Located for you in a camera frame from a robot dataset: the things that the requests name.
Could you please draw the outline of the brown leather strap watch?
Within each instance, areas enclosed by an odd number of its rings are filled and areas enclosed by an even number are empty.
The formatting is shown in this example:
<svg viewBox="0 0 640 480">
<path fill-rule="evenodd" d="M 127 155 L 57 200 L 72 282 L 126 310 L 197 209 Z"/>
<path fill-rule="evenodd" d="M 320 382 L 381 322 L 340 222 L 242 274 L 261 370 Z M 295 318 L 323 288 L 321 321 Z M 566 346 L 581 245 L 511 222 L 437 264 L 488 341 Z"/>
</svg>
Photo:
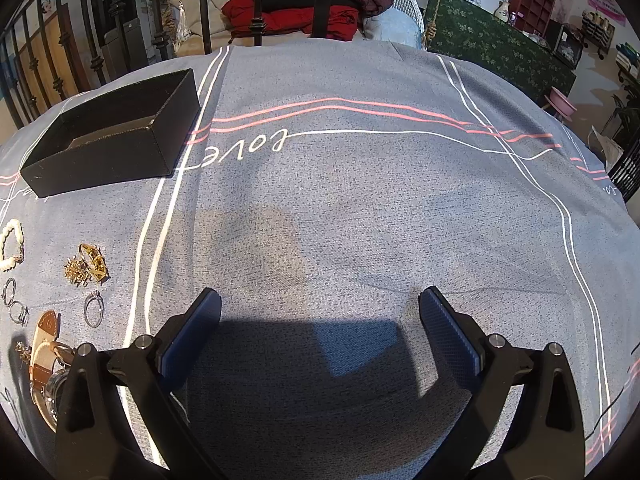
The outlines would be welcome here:
<svg viewBox="0 0 640 480">
<path fill-rule="evenodd" d="M 58 426 L 58 398 L 75 357 L 75 350 L 59 336 L 60 316 L 47 310 L 38 318 L 28 358 L 32 403 L 53 432 Z"/>
</svg>

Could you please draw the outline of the silver hoop earrings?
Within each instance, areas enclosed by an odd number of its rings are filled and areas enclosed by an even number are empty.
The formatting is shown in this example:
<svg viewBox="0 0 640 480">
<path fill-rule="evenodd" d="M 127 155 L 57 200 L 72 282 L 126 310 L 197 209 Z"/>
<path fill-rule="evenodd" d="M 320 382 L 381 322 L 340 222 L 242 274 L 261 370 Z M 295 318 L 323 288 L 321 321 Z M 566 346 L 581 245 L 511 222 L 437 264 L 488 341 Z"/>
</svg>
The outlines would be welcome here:
<svg viewBox="0 0 640 480">
<path fill-rule="evenodd" d="M 8 310 L 10 320 L 19 326 L 25 326 L 29 318 L 29 310 L 15 297 L 17 284 L 14 278 L 8 278 L 1 291 L 2 304 Z"/>
</svg>

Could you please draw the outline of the black jewelry box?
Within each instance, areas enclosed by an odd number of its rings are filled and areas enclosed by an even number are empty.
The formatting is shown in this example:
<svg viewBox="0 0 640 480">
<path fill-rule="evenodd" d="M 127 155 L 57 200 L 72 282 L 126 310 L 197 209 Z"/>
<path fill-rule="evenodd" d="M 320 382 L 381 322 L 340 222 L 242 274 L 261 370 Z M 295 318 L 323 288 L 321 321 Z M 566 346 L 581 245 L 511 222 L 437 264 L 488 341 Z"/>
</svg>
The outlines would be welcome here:
<svg viewBox="0 0 640 480">
<path fill-rule="evenodd" d="M 126 84 L 58 116 L 21 177 L 43 198 L 169 176 L 199 111 L 193 70 Z"/>
</svg>

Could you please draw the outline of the grey plaid bedsheet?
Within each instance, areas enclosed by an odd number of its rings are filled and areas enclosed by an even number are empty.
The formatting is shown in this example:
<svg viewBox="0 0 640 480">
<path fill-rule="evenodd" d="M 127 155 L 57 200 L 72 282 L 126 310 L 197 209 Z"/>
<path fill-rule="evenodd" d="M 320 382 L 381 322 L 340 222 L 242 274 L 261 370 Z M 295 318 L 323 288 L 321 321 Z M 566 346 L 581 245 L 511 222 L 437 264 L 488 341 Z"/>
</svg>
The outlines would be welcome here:
<svg viewBox="0 0 640 480">
<path fill-rule="evenodd" d="M 66 110 L 193 70 L 172 174 L 38 197 L 21 168 Z M 639 404 L 639 230 L 602 162 L 500 77 L 401 44 L 302 40 L 161 62 L 53 105 L 1 147 L 1 411 L 47 470 L 17 352 L 126 347 L 210 287 L 221 320 L 177 408 L 231 479 L 409 479 L 469 401 L 427 340 L 438 288 L 514 346 L 560 344 L 596 469 Z"/>
</svg>

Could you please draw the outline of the pink stool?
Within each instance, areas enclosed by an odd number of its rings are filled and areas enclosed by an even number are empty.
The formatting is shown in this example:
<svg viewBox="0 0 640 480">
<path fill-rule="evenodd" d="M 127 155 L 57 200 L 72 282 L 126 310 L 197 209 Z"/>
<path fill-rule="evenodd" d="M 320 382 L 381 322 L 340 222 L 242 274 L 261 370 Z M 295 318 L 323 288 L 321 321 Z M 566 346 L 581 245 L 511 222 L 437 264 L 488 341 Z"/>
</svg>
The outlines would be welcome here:
<svg viewBox="0 0 640 480">
<path fill-rule="evenodd" d="M 560 122 L 572 122 L 572 116 L 577 110 L 568 97 L 555 87 L 552 87 L 544 96 L 544 104 L 541 108 Z"/>
</svg>

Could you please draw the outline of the black iron bed headboard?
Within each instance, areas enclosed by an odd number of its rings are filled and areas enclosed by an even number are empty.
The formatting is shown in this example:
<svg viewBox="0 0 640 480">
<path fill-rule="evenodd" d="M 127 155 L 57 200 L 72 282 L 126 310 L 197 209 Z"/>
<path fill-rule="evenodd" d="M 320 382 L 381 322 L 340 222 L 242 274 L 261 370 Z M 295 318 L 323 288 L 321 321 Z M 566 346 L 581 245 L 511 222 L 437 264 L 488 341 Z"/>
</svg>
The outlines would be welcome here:
<svg viewBox="0 0 640 480">
<path fill-rule="evenodd" d="M 21 0 L 1 17 L 1 107 L 16 128 L 71 96 L 181 58 L 168 0 Z"/>
</svg>

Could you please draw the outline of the white sofa bed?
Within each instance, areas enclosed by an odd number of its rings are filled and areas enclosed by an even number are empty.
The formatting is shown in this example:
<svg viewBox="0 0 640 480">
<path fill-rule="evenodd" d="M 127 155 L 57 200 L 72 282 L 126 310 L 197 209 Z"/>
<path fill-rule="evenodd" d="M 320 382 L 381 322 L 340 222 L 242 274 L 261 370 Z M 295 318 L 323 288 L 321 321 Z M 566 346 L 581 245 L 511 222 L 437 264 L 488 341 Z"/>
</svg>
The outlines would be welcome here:
<svg viewBox="0 0 640 480">
<path fill-rule="evenodd" d="M 297 39 L 328 39 L 329 10 L 331 6 L 355 6 L 348 0 L 253 0 L 254 15 L 249 37 L 233 37 L 230 24 L 221 9 L 229 0 L 168 0 L 170 16 L 174 19 L 175 48 L 179 56 L 204 54 L 234 44 L 258 46 L 280 44 Z M 314 9 L 312 32 L 291 32 L 267 36 L 262 14 L 283 9 Z M 395 0 L 385 12 L 363 18 L 359 11 L 358 29 L 352 40 L 380 40 L 420 48 L 425 32 L 422 13 L 416 0 Z"/>
</svg>

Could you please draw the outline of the red blanket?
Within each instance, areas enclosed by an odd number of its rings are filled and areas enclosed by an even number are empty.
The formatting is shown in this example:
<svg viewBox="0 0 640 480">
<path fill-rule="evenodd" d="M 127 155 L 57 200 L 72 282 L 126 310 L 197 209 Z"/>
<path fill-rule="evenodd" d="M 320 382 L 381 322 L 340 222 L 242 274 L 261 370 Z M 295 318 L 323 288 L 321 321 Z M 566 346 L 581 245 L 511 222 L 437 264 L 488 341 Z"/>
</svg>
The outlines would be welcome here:
<svg viewBox="0 0 640 480">
<path fill-rule="evenodd" d="M 254 15 L 253 0 L 229 0 L 221 9 L 230 24 L 233 37 L 249 37 L 250 23 Z M 267 36 L 303 32 L 310 35 L 314 9 L 283 9 L 262 14 Z M 350 41 L 358 29 L 359 14 L 350 6 L 331 6 L 329 10 L 326 38 Z"/>
</svg>

